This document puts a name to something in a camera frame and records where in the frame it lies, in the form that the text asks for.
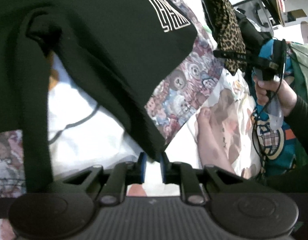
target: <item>white printed logo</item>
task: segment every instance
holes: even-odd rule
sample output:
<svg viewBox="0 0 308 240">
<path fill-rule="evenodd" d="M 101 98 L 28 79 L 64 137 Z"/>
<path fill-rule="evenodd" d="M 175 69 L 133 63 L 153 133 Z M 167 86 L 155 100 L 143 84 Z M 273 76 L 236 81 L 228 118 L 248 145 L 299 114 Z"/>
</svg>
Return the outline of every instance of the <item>white printed logo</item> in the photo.
<svg viewBox="0 0 308 240">
<path fill-rule="evenodd" d="M 149 0 L 153 5 L 164 32 L 189 26 L 191 23 L 166 0 Z"/>
</svg>

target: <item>leopard print bag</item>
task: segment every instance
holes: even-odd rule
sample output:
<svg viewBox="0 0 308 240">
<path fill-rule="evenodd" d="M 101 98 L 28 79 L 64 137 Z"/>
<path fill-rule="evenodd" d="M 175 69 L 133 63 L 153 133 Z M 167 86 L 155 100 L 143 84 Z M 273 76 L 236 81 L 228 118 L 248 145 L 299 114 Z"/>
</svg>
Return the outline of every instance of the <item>leopard print bag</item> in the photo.
<svg viewBox="0 0 308 240">
<path fill-rule="evenodd" d="M 214 5 L 215 27 L 219 30 L 218 49 L 246 53 L 246 47 L 238 26 L 235 10 L 229 0 L 210 0 Z M 246 62 L 225 60 L 225 68 L 234 76 L 240 69 L 245 72 Z"/>
</svg>

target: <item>black hoodie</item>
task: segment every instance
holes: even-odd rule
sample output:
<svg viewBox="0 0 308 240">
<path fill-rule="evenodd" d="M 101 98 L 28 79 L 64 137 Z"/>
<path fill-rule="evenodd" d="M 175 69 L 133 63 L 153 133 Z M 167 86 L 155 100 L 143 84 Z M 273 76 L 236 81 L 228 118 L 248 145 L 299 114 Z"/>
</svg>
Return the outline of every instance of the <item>black hoodie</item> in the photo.
<svg viewBox="0 0 308 240">
<path fill-rule="evenodd" d="M 26 177 L 40 177 L 27 180 L 28 192 L 52 181 L 45 58 L 51 50 L 147 154 L 157 159 L 164 150 L 144 106 L 192 51 L 197 31 L 188 25 L 166 32 L 158 14 L 150 0 L 0 0 L 0 132 L 23 130 Z"/>
</svg>

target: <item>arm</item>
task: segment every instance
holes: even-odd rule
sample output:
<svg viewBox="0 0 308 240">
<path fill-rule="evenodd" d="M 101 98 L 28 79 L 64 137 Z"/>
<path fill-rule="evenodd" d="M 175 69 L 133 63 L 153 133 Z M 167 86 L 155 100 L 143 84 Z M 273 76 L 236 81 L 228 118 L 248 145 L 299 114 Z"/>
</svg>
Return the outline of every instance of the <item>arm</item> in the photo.
<svg viewBox="0 0 308 240">
<path fill-rule="evenodd" d="M 295 107 L 285 118 L 294 135 L 300 141 L 308 155 L 308 104 L 297 96 Z"/>
</svg>

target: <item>black device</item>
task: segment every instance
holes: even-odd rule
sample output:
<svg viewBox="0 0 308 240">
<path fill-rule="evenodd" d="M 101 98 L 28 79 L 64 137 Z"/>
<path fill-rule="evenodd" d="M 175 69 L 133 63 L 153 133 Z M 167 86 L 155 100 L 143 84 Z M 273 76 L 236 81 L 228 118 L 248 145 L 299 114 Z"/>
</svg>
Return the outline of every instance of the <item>black device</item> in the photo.
<svg viewBox="0 0 308 240">
<path fill-rule="evenodd" d="M 163 182 L 181 195 L 126 196 L 127 185 L 144 182 L 145 167 L 141 153 L 137 163 L 90 167 L 17 198 L 8 211 L 17 239 L 292 239 L 298 208 L 283 193 L 214 166 L 170 163 L 163 153 Z"/>
<path fill-rule="evenodd" d="M 253 55 L 251 53 L 244 54 L 234 51 L 215 50 L 213 53 L 217 58 L 247 62 L 249 68 L 254 68 L 259 80 L 270 81 L 273 80 L 275 76 L 278 76 L 280 79 L 284 78 L 286 50 L 287 44 L 283 39 L 282 41 L 274 40 L 271 59 L 258 57 L 258 55 Z M 267 91 L 269 99 L 273 98 L 274 94 L 275 93 L 272 91 Z"/>
</svg>

